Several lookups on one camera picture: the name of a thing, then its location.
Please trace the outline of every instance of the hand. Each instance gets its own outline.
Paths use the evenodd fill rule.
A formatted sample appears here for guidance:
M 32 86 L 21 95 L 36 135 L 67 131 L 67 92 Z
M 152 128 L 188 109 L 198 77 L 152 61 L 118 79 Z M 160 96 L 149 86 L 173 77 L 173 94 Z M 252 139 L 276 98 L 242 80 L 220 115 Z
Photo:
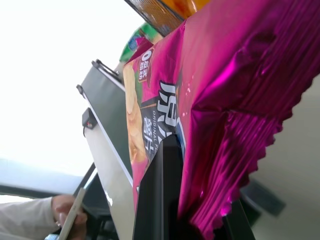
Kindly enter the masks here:
M 65 224 L 67 215 L 74 204 L 75 198 L 72 195 L 58 195 L 52 198 L 51 208 L 54 220 L 61 226 Z M 87 215 L 83 210 L 76 216 L 73 227 L 69 233 L 68 239 L 70 240 L 84 240 L 86 238 L 87 228 Z

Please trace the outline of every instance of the magenta foil bag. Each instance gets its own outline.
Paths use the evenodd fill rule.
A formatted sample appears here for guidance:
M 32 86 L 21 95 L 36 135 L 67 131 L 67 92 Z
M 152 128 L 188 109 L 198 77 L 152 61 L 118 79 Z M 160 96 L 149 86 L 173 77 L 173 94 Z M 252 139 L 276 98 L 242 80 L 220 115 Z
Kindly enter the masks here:
M 205 239 L 320 72 L 320 1 L 213 0 L 124 68 L 129 152 L 139 184 L 159 143 L 183 154 L 179 217 Z

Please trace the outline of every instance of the person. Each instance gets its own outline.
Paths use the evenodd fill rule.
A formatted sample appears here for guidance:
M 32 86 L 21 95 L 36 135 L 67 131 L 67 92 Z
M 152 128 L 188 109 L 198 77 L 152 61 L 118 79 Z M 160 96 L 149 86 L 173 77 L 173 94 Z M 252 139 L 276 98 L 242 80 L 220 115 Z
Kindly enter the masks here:
M 0 240 L 44 240 L 63 226 L 74 201 L 72 195 L 58 195 L 0 204 Z M 87 215 L 79 212 L 68 239 L 84 240 L 86 222 Z

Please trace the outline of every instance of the white wall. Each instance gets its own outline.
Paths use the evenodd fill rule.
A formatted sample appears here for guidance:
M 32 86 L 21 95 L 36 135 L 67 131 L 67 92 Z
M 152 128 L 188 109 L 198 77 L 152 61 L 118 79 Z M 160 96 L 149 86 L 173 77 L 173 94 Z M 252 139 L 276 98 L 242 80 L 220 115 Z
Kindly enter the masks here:
M 251 176 L 287 206 L 279 218 L 264 214 L 253 228 L 257 240 L 315 240 L 320 227 L 320 77 L 293 109 L 293 117 L 268 147 Z
M 0 185 L 57 194 L 73 194 L 82 176 L 0 159 Z

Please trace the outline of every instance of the white sleeve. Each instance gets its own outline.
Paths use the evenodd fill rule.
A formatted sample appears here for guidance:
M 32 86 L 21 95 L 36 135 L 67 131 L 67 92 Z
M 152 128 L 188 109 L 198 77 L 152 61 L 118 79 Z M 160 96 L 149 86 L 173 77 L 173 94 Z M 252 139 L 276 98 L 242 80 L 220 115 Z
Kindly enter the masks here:
M 0 204 L 0 232 L 44 240 L 57 231 L 51 209 L 52 198 Z

